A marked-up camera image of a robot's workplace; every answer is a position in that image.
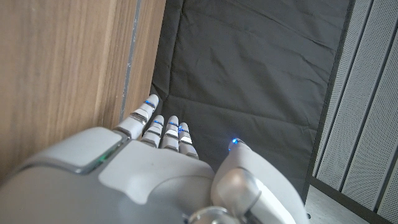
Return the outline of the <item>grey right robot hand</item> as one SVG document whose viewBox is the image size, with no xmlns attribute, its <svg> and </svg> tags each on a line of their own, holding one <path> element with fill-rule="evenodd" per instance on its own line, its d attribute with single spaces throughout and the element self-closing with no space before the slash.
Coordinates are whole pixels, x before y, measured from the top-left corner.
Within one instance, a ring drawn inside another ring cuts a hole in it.
<svg viewBox="0 0 398 224">
<path fill-rule="evenodd" d="M 308 223 L 294 186 L 234 138 L 218 170 L 151 95 L 114 129 L 48 147 L 1 184 L 2 223 Z"/>
</svg>

